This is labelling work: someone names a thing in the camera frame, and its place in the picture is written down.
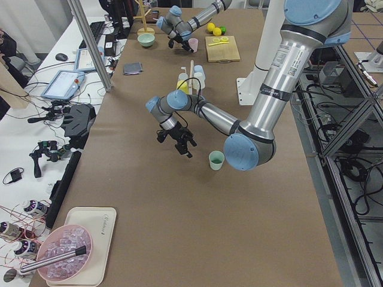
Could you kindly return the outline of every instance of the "metal pole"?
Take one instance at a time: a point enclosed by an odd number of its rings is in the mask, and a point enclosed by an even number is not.
[[[97,49],[97,43],[95,42],[92,31],[89,28],[83,7],[81,6],[79,0],[68,0],[68,4],[71,7],[72,14],[76,19],[78,28],[83,36],[86,47],[90,53],[93,63],[95,64],[96,71],[102,84],[104,85],[105,91],[110,91],[112,89],[111,82],[108,73],[105,70],[105,65],[101,61],[99,50]]]

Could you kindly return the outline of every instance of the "tablet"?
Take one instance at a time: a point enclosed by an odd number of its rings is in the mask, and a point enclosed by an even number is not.
[[[50,81],[41,96],[48,99],[68,100],[80,89],[84,79],[84,72],[60,70]]]

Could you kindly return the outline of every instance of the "black device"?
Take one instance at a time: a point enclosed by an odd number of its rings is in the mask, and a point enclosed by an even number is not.
[[[66,149],[58,149],[56,141],[41,141],[38,142],[38,149],[35,149],[32,153],[29,154],[34,161],[34,175],[35,178],[41,177],[41,169],[38,164],[38,159],[45,154],[48,157],[47,161],[57,162],[61,159],[61,156],[65,153]]]
[[[73,152],[71,158],[69,159],[69,163],[65,168],[65,172],[61,181],[57,181],[52,189],[52,193],[49,198],[52,201],[52,204],[49,206],[49,210],[45,217],[45,224],[49,229],[53,228],[53,224],[57,218],[57,214],[60,211],[62,202],[64,201],[66,192],[68,191],[80,157],[81,152]]]
[[[126,39],[137,15],[138,4],[134,0],[99,0],[101,7],[110,15],[116,39]],[[124,28],[122,18],[127,18],[130,27]]]
[[[89,24],[90,30],[92,31],[93,37],[95,39],[96,44],[98,41],[100,41],[101,35],[104,31],[105,28],[105,22],[104,21],[99,21],[99,22],[92,22]],[[84,40],[82,40],[80,46],[78,46],[79,49],[85,49],[86,48],[86,43]]]
[[[89,131],[96,119],[95,108],[91,104],[73,105],[71,110],[64,114],[61,128],[64,129],[64,136],[71,138],[71,148],[85,147]]]
[[[39,118],[28,118],[28,123],[33,124],[37,123],[38,121],[45,120],[54,121],[57,118],[60,118],[64,113],[67,113],[71,110],[71,108],[67,106],[69,103],[62,102],[61,100],[53,100],[51,104],[52,106],[49,108],[44,106],[41,107],[41,109],[48,112],[45,116]]]
[[[188,158],[193,156],[187,148],[187,142],[190,142],[192,146],[197,146],[197,143],[194,141],[193,134],[188,128],[183,127],[180,123],[176,123],[170,130],[159,130],[157,132],[157,140],[162,144],[167,135],[170,135],[172,139],[177,141],[174,147],[181,155],[185,154]]]
[[[3,178],[3,180],[2,180],[2,184],[4,184],[4,185],[8,185],[8,184],[12,184],[12,183],[14,183],[14,182],[17,182],[17,181],[19,181],[19,180],[21,180],[23,177],[22,177],[22,173],[24,172],[24,168],[22,168],[22,167],[17,167],[17,168],[15,168],[15,169],[13,169],[13,170],[11,170],[10,172],[8,172],[7,173],[7,175]],[[8,181],[8,182],[6,182],[5,180],[6,180],[6,178],[8,177],[8,176],[11,176],[11,181]]]
[[[113,33],[105,35],[104,54],[109,57],[114,57],[116,45],[117,42]]]
[[[57,61],[65,62],[68,59],[68,56],[66,54],[63,54],[63,53],[58,53],[58,54],[56,54],[55,58]]]

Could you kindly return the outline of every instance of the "wooden stick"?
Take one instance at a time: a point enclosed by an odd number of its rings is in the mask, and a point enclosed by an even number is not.
[[[194,77],[194,60],[191,60],[190,61],[190,75],[189,75],[189,78],[193,78]],[[193,93],[193,80],[190,79],[189,80],[189,94],[192,94]]]

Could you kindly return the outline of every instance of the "pink cup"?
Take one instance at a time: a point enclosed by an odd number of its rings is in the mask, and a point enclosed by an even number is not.
[[[193,53],[195,53],[195,52],[197,52],[197,49],[198,49],[198,39],[196,39],[196,38],[190,38],[189,40],[188,40],[188,42],[189,42],[189,46],[190,46],[190,48],[192,48],[193,49]]]

